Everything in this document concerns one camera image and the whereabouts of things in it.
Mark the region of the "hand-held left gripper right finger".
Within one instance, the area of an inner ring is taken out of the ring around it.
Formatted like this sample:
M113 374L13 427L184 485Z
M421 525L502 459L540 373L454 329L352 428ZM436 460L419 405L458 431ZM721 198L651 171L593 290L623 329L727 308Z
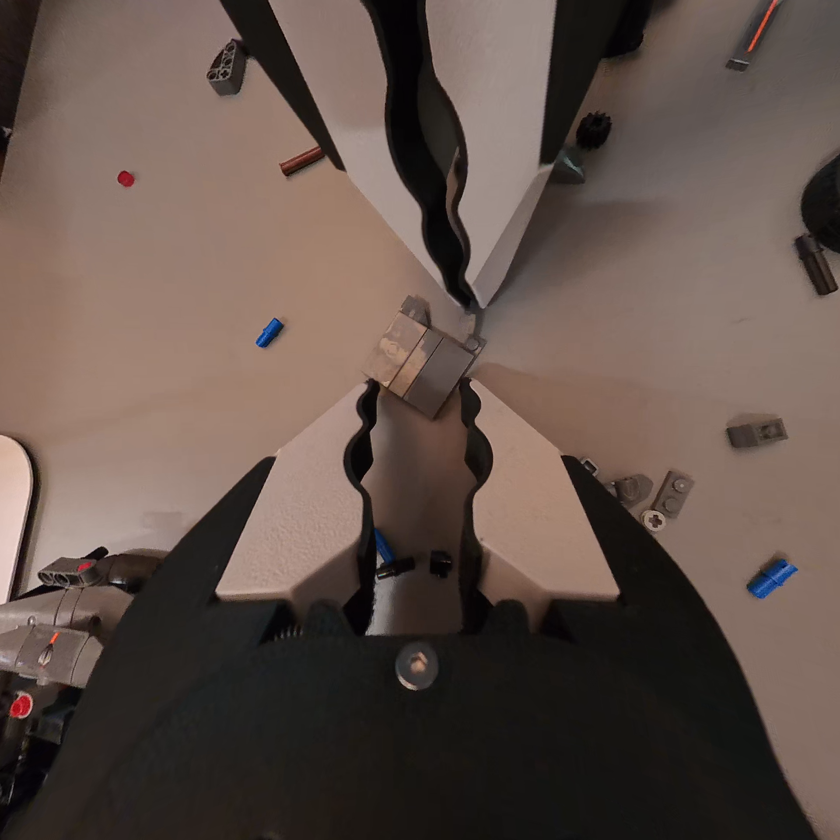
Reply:
M620 589L560 450L478 381L458 385L466 430L458 556L462 628L517 602L540 630L555 602L614 604Z

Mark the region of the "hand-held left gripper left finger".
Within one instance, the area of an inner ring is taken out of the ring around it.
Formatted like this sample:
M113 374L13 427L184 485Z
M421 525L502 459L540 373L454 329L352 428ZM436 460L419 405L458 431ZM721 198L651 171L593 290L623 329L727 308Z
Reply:
M222 602L277 601L303 620L316 602L363 635L374 608L371 431L380 385L355 386L284 444L215 590Z

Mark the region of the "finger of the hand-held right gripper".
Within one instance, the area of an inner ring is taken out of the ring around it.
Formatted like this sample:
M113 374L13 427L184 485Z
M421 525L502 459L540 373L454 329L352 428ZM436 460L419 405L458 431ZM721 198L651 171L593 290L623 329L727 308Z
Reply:
M465 279L487 308L511 267L549 179L540 161L554 1L426 3L434 72L464 134L458 216Z
M270 2L344 171L445 292L473 299L447 207L454 114L431 68L425 2Z

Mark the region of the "grey lego tile assembly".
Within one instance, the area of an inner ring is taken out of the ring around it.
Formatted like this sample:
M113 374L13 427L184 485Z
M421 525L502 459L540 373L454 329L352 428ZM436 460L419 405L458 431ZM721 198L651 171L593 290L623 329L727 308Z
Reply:
M433 421L479 354L465 350L460 334L440 331L433 323L427 329L400 309L361 370L367 379Z

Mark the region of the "black lego gear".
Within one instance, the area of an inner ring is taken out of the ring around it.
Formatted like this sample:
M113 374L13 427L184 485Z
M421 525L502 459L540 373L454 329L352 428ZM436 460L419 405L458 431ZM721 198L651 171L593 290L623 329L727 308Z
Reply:
M577 148L582 151L596 151L609 139L613 121L606 112L589 112L580 121L574 135Z

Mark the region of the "brown lego axle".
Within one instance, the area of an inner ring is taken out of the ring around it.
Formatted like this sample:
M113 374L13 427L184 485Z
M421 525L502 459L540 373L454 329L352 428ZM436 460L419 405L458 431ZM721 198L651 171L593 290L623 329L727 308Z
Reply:
M279 163L280 171L284 177L291 178L292 176L306 170L312 165L319 163L325 158L326 154L322 148L315 146L309 150L305 150L296 154L285 161Z

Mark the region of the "grey lego slope brick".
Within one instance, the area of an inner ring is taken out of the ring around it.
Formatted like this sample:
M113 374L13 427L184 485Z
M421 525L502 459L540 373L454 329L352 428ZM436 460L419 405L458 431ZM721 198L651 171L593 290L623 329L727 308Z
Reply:
M743 415L726 428L731 448L736 450L761 448L789 439L784 421L774 415Z

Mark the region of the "grey lego car model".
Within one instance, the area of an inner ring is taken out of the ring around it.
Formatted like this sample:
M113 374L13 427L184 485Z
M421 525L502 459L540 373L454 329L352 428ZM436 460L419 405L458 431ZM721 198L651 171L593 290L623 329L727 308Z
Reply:
M1 820L35 797L109 639L162 559L99 547L1 608Z

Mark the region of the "black lego wheel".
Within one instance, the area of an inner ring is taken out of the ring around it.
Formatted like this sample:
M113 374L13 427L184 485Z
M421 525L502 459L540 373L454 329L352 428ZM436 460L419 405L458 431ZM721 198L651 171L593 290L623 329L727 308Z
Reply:
M801 196L806 231L824 248L839 254L839 154L806 184Z

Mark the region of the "dark grey lego axle pin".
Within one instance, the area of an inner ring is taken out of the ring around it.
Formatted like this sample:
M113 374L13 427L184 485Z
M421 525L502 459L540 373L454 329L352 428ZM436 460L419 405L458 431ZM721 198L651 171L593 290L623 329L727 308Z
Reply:
M794 248L815 293L827 297L838 292L837 280L822 245L811 234L803 234L795 238Z

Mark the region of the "grey bent technic beam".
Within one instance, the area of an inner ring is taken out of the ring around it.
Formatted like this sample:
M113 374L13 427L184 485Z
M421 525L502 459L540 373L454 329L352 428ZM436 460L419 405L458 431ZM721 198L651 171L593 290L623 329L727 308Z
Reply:
M249 53L238 38L229 40L206 72L206 80L221 98L238 95L243 87Z

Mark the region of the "grey tile with orange stripe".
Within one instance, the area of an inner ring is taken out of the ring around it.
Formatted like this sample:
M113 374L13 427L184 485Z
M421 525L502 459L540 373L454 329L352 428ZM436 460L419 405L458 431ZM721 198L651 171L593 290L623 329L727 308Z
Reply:
M751 67L758 50L785 1L758 1L724 67L744 72Z

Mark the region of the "white adjustable stand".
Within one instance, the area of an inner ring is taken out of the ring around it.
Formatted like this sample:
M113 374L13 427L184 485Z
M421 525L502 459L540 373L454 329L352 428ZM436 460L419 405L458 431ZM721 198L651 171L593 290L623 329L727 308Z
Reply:
M18 566L35 491L35 470L25 447L1 436L1 603L15 592Z

